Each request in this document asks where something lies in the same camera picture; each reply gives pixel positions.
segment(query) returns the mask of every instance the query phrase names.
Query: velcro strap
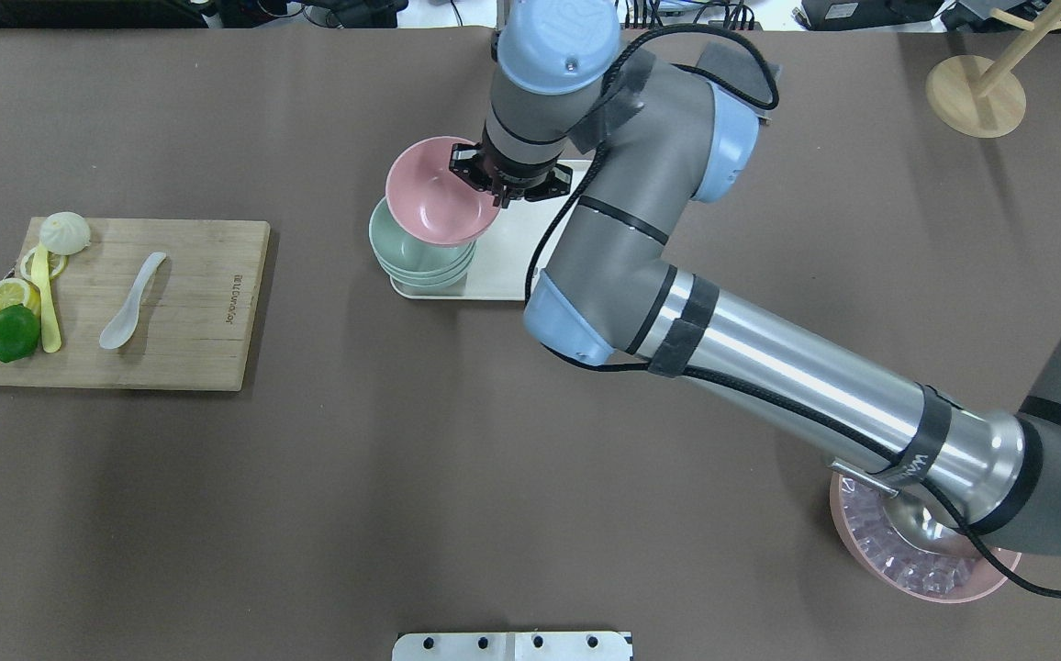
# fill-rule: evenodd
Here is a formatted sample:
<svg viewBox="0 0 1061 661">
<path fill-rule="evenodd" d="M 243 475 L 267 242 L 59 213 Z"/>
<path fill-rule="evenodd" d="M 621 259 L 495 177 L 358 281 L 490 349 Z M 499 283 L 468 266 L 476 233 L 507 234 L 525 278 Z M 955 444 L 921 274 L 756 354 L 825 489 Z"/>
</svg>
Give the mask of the velcro strap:
<svg viewBox="0 0 1061 661">
<path fill-rule="evenodd" d="M 938 452 L 946 443 L 951 431 L 951 404 L 929 385 L 922 385 L 922 418 L 918 431 L 900 452 L 897 462 L 879 473 L 872 473 L 882 484 L 899 488 L 923 481 Z"/>
<path fill-rule="evenodd" d="M 653 63 L 657 56 L 650 51 L 640 50 L 632 53 L 620 75 L 601 99 L 589 109 L 575 126 L 568 129 L 572 145 L 580 154 L 595 150 L 620 126 L 636 117 L 644 108 L 644 85 L 648 83 L 653 72 Z"/>
<path fill-rule="evenodd" d="M 674 319 L 661 346 L 654 352 L 649 371 L 669 379 L 681 377 L 698 343 L 702 342 L 706 328 L 711 325 L 715 306 L 718 306 L 718 288 L 710 280 L 694 276 L 681 316 Z"/>
</svg>

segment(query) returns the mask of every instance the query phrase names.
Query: green fruit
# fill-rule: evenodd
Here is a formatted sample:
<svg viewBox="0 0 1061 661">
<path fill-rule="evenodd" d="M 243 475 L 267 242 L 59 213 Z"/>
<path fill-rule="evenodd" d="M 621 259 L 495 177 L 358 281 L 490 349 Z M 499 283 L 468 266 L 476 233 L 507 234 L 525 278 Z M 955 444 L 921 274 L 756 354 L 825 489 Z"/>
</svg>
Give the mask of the green fruit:
<svg viewBox="0 0 1061 661">
<path fill-rule="evenodd" d="M 0 361 L 13 363 L 32 355 L 40 340 L 40 319 L 22 305 L 0 312 Z"/>
</svg>

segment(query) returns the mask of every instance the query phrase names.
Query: white metal plate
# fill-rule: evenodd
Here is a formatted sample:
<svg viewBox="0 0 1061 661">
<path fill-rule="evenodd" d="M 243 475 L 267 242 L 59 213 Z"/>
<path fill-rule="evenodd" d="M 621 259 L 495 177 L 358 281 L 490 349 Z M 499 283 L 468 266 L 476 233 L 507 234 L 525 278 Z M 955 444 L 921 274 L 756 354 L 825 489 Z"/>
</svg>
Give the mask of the white metal plate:
<svg viewBox="0 0 1061 661">
<path fill-rule="evenodd" d="M 631 661 L 624 631 L 480 631 L 404 634 L 392 661 Z"/>
<path fill-rule="evenodd" d="M 571 167 L 572 189 L 576 188 L 588 172 L 590 161 L 559 161 Z M 554 221 L 555 214 L 563 207 L 568 197 L 555 197 L 552 201 L 532 202 L 515 201 L 502 209 L 493 225 L 477 238 L 477 251 L 469 272 L 454 284 L 442 290 L 422 290 L 410 288 L 392 280 L 392 288 L 400 296 L 407 298 L 429 298 L 429 300 L 474 300 L 474 301 L 521 301 L 523 289 L 526 285 L 527 264 L 534 247 L 538 246 L 543 231 Z M 539 264 L 547 263 L 555 244 L 563 227 L 568 226 L 571 212 L 563 219 L 552 234 L 551 242 L 543 249 Z"/>
</svg>

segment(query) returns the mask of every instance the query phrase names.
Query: brown table surface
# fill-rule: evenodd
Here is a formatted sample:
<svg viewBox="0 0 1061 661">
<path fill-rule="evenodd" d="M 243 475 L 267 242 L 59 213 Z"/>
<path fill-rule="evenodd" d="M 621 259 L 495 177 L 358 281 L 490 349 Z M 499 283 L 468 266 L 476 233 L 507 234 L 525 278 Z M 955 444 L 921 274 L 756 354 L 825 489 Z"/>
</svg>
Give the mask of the brown table surface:
<svg viewBox="0 0 1061 661">
<path fill-rule="evenodd" d="M 404 631 L 596 627 L 643 660 L 1061 658 L 1061 602 L 867 575 L 799 439 L 568 367 L 517 303 L 392 292 L 366 219 L 410 143 L 480 135 L 489 37 L 0 32 L 0 276 L 58 209 L 274 227 L 241 393 L 0 388 L 0 660 L 386 660 Z M 1061 37 L 1016 68 L 1003 139 L 923 91 L 1008 38 L 754 35 L 783 104 L 669 258 L 1014 410 L 1061 331 Z M 1021 569 L 1061 587 L 1061 559 Z"/>
</svg>

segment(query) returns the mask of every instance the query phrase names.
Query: lemon slice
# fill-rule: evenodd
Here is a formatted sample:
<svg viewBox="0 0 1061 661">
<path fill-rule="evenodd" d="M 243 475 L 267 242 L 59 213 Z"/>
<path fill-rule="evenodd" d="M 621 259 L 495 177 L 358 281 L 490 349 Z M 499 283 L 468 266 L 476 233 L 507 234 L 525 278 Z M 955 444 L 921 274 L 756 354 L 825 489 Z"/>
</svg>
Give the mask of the lemon slice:
<svg viewBox="0 0 1061 661">
<path fill-rule="evenodd" d="M 32 284 L 19 277 L 6 277 L 0 281 L 0 312 L 15 305 L 22 305 L 32 313 L 40 314 L 40 295 L 32 289 Z"/>
<path fill-rule="evenodd" d="M 37 254 L 37 248 L 29 248 L 25 255 L 20 256 L 20 261 L 17 263 L 16 275 L 22 277 L 23 279 L 32 282 L 31 268 L 32 268 L 32 256 Z M 70 262 L 68 256 L 57 256 L 53 253 L 49 253 L 49 279 L 55 279 L 55 277 L 60 276 L 62 272 L 65 271 L 65 265 Z"/>
</svg>

